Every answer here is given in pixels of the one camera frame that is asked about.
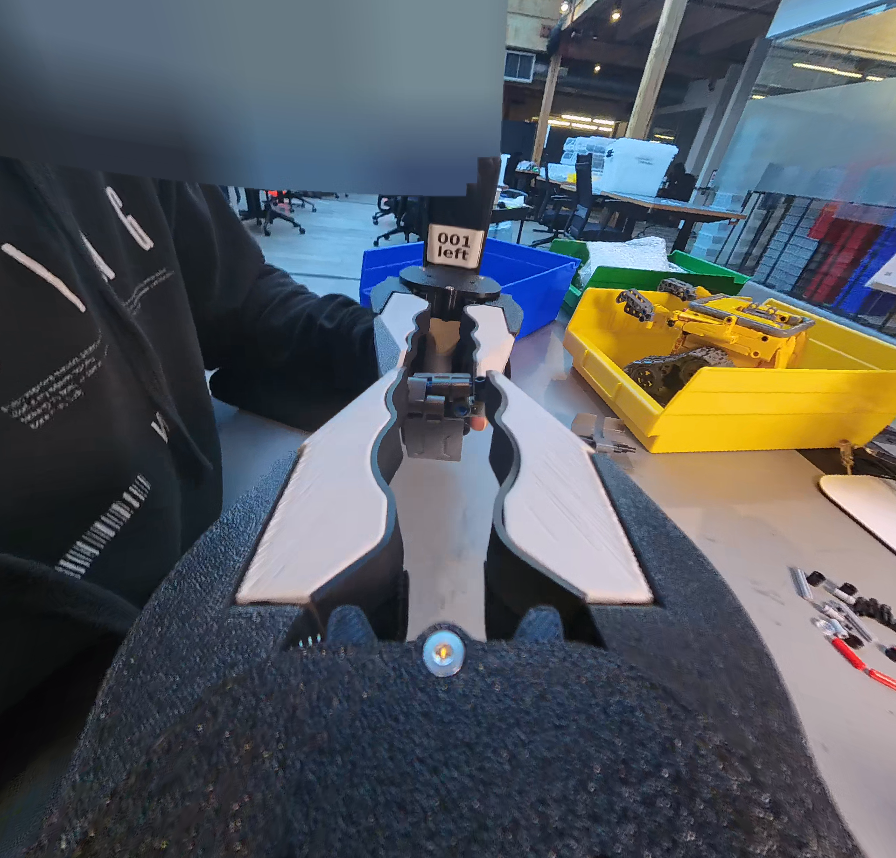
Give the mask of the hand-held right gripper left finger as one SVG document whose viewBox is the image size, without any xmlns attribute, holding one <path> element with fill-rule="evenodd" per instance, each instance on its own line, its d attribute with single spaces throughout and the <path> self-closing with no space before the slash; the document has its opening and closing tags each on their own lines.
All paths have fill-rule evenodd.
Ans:
<svg viewBox="0 0 896 858">
<path fill-rule="evenodd" d="M 404 550 L 391 488 L 404 451 L 407 375 L 387 371 L 308 438 L 237 589 L 237 604 L 292 605 L 326 628 L 358 606 L 379 635 L 407 631 Z"/>
</svg>

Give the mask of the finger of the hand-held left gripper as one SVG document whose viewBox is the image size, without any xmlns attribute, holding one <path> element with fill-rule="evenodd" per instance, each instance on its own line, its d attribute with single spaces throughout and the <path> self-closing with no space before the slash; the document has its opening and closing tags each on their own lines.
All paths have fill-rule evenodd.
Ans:
<svg viewBox="0 0 896 858">
<path fill-rule="evenodd" d="M 463 370 L 473 379 L 504 373 L 514 342 L 502 307 L 470 304 L 464 308 Z"/>
<path fill-rule="evenodd" d="M 379 376 L 409 370 L 429 324 L 429 303 L 408 292 L 393 292 L 375 316 L 375 353 Z"/>
</svg>

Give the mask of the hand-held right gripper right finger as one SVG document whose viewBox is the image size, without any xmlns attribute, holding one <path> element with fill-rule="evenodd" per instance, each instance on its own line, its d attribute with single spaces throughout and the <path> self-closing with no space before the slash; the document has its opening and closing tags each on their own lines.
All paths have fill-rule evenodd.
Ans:
<svg viewBox="0 0 896 858">
<path fill-rule="evenodd" d="M 499 482 L 493 528 L 510 558 L 588 605 L 652 604 L 594 450 L 495 371 L 487 416 Z"/>
</svg>

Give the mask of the grey toy joint assembly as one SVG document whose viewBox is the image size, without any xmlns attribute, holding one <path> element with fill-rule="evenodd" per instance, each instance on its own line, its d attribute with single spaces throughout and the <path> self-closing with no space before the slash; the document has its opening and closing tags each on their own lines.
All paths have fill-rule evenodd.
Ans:
<svg viewBox="0 0 896 858">
<path fill-rule="evenodd" d="M 409 459 L 460 462 L 472 421 L 485 417 L 487 379 L 465 373 L 416 373 L 407 381 L 401 437 Z"/>
</svg>

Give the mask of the grey desk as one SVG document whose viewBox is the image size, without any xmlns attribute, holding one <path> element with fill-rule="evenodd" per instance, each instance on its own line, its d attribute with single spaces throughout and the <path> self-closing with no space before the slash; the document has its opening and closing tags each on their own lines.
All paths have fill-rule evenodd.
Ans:
<svg viewBox="0 0 896 858">
<path fill-rule="evenodd" d="M 392 488 L 409 571 L 409 636 L 440 622 L 485 637 L 483 562 L 497 481 L 489 432 L 460 463 L 405 460 Z M 858 673 L 812 624 L 790 568 L 894 606 L 894 554 L 821 494 L 795 451 L 614 457 L 720 572 L 761 633 L 816 764 L 867 856 L 894 856 L 894 691 Z"/>
</svg>

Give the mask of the blue plastic bin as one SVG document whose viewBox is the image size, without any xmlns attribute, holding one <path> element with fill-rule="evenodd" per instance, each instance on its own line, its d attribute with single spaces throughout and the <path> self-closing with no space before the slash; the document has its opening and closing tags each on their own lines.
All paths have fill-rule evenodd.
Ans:
<svg viewBox="0 0 896 858">
<path fill-rule="evenodd" d="M 398 276 L 409 266 L 423 261 L 423 242 L 366 250 L 359 283 L 359 301 L 369 307 L 373 287 Z M 574 258 L 536 247 L 487 238 L 481 273 L 501 284 L 523 314 L 518 338 L 526 337 L 553 322 L 572 282 L 577 263 Z"/>
</svg>

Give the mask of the white bubble wrap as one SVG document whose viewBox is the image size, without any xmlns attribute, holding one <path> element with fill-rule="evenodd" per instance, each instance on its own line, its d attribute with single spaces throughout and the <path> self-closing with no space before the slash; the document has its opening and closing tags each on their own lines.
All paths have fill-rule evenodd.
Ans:
<svg viewBox="0 0 896 858">
<path fill-rule="evenodd" d="M 587 287 L 587 282 L 600 268 L 654 271 L 662 274 L 685 273 L 682 267 L 668 259 L 666 241 L 659 236 L 646 236 L 628 241 L 586 242 L 588 259 L 583 261 L 576 274 L 579 288 Z"/>
</svg>

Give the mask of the green plastic bin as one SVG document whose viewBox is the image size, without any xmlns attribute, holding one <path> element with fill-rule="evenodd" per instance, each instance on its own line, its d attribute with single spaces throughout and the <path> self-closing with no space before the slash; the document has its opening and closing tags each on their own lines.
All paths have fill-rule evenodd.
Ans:
<svg viewBox="0 0 896 858">
<path fill-rule="evenodd" d="M 652 292 L 656 291 L 661 281 L 672 278 L 701 287 L 711 293 L 736 295 L 741 291 L 743 285 L 749 281 L 748 276 L 740 274 L 735 270 L 698 259 L 686 252 L 676 251 L 668 253 L 668 259 L 686 270 L 685 273 L 662 274 L 654 271 L 600 268 L 587 282 L 587 287 L 581 289 L 576 284 L 576 274 L 582 262 L 588 259 L 586 242 L 588 241 L 554 239 L 549 248 L 554 254 L 572 258 L 578 262 L 573 280 L 563 301 L 564 309 L 570 313 L 574 311 L 579 303 L 583 292 L 588 289 L 614 290 L 618 292 L 634 289 L 641 292 Z"/>
</svg>

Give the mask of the yellow plastic bin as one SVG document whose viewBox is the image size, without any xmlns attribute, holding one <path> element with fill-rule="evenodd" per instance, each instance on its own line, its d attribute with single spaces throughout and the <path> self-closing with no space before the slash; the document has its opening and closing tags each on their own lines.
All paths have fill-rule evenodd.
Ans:
<svg viewBox="0 0 896 858">
<path fill-rule="evenodd" d="M 894 421 L 895 347 L 874 335 L 771 299 L 814 325 L 786 369 L 706 368 L 661 405 L 623 372 L 670 352 L 667 326 L 623 311 L 619 290 L 583 292 L 566 328 L 573 366 L 633 436 L 654 454 L 829 449 L 864 445 Z"/>
</svg>

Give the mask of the white storage box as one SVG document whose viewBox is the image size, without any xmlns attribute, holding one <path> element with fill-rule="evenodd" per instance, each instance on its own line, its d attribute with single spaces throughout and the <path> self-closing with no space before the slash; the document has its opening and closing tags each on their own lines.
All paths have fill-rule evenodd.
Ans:
<svg viewBox="0 0 896 858">
<path fill-rule="evenodd" d="M 678 147 L 628 137 L 614 139 L 608 147 L 598 188 L 602 193 L 655 198 Z"/>
</svg>

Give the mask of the yellow toy tracked robot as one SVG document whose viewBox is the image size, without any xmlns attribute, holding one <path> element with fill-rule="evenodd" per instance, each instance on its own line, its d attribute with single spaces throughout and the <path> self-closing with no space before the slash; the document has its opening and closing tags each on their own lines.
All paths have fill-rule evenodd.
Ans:
<svg viewBox="0 0 896 858">
<path fill-rule="evenodd" d="M 658 293 L 664 302 L 652 302 L 636 289 L 619 292 L 616 302 L 647 328 L 658 326 L 676 335 L 669 353 L 636 359 L 623 369 L 662 406 L 703 369 L 790 368 L 802 356 L 815 325 L 810 316 L 745 295 L 711 293 L 675 278 L 661 280 Z"/>
</svg>

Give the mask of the white book stand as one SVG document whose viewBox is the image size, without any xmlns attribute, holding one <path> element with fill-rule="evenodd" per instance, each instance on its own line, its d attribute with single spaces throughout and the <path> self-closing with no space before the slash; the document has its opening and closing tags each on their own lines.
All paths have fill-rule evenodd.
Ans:
<svg viewBox="0 0 896 858">
<path fill-rule="evenodd" d="M 818 487 L 830 502 L 895 551 L 894 480 L 865 474 L 826 474 Z"/>
</svg>

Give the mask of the pile of small toy parts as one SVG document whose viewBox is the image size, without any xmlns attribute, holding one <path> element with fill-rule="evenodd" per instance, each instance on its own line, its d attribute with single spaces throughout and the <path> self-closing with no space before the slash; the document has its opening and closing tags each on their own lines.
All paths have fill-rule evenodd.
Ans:
<svg viewBox="0 0 896 858">
<path fill-rule="evenodd" d="M 836 585 L 821 572 L 807 574 L 796 566 L 790 566 L 788 572 L 798 596 L 812 607 L 812 625 L 825 641 L 853 670 L 893 692 L 894 676 L 868 662 L 873 650 L 894 662 L 894 645 L 885 644 L 867 625 L 868 620 L 880 615 L 879 610 L 886 609 L 883 620 L 877 623 L 891 628 L 894 618 L 890 608 L 878 604 L 874 614 L 860 614 L 855 612 L 855 588 Z"/>
</svg>

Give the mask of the parts bin rack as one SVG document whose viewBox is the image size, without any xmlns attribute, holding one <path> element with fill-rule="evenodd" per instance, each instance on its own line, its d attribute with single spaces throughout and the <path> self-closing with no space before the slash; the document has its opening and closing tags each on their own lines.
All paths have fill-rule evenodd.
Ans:
<svg viewBox="0 0 896 858">
<path fill-rule="evenodd" d="M 894 293 L 869 281 L 894 259 L 894 207 L 751 191 L 742 220 L 702 225 L 706 260 L 835 316 L 894 335 Z"/>
</svg>

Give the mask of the small grey bracket assembly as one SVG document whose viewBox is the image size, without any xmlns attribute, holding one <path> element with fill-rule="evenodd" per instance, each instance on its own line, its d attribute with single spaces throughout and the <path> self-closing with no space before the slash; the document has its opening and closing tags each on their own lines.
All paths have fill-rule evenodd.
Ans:
<svg viewBox="0 0 896 858">
<path fill-rule="evenodd" d="M 571 430 L 599 454 L 633 454 L 637 450 L 629 437 L 631 432 L 616 417 L 579 413 L 573 419 Z"/>
</svg>

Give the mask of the thin wooden post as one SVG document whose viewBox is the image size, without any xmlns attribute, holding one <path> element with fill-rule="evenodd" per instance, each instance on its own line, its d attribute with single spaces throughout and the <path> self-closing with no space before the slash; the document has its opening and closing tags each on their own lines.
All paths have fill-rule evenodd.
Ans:
<svg viewBox="0 0 896 858">
<path fill-rule="evenodd" d="M 539 110 L 539 119 L 537 122 L 537 129 L 532 148 L 532 162 L 537 167 L 540 167 L 541 165 L 541 158 L 546 143 L 547 130 L 549 128 L 549 119 L 551 116 L 552 105 L 554 101 L 554 92 L 558 80 L 559 69 L 561 67 L 561 61 L 561 53 L 559 50 L 557 50 L 554 52 L 554 54 L 551 55 L 547 68 Z"/>
</svg>

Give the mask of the thick wooden post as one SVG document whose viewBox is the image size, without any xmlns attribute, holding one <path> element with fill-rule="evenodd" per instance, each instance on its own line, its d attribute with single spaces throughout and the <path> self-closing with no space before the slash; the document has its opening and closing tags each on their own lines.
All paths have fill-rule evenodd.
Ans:
<svg viewBox="0 0 896 858">
<path fill-rule="evenodd" d="M 678 38 L 688 1 L 664 1 L 626 127 L 625 135 L 628 138 L 645 140 L 649 136 L 658 95 L 666 76 L 669 59 Z"/>
</svg>

